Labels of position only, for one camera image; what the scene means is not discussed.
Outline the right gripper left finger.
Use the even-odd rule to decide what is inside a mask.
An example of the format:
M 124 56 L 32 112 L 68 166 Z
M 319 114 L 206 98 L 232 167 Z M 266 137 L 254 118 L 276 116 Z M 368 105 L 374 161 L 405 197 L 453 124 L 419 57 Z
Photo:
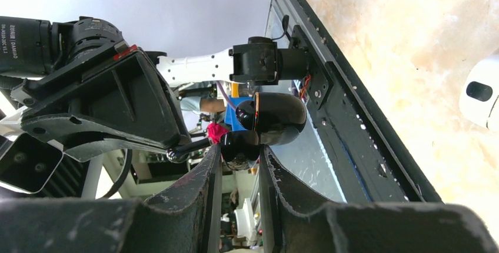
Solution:
M 148 198 L 1 202 L 2 252 L 218 252 L 221 149 Z

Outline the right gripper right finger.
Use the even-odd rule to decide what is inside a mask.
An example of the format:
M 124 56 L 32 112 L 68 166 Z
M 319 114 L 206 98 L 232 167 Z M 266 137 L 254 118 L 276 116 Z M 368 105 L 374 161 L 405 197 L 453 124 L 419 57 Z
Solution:
M 461 205 L 334 202 L 260 149 L 265 252 L 497 252 L 482 220 Z

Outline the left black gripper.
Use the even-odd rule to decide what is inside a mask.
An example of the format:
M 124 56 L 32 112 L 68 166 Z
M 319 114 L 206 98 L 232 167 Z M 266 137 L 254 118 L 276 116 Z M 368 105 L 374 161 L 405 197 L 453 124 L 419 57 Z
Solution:
M 158 58 L 102 19 L 1 18 L 1 76 L 16 80 L 20 130 L 80 144 L 63 151 L 79 162 L 119 149 L 164 153 L 189 141 Z

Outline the black earbud charging case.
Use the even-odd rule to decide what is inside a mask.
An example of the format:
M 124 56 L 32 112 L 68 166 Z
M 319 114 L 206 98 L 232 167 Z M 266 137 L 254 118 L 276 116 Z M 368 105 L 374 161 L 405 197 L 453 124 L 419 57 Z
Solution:
M 224 134 L 218 145 L 229 169 L 245 171 L 259 161 L 264 145 L 285 145 L 297 139 L 307 123 L 307 109 L 293 95 L 257 92 L 235 107 L 235 119 L 243 129 Z

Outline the white earbud charging case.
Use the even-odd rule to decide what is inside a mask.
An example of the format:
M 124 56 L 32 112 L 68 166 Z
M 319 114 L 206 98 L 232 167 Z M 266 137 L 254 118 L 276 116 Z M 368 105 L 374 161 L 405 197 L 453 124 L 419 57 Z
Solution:
M 498 55 L 474 65 L 461 90 L 458 107 L 472 123 L 498 131 Z

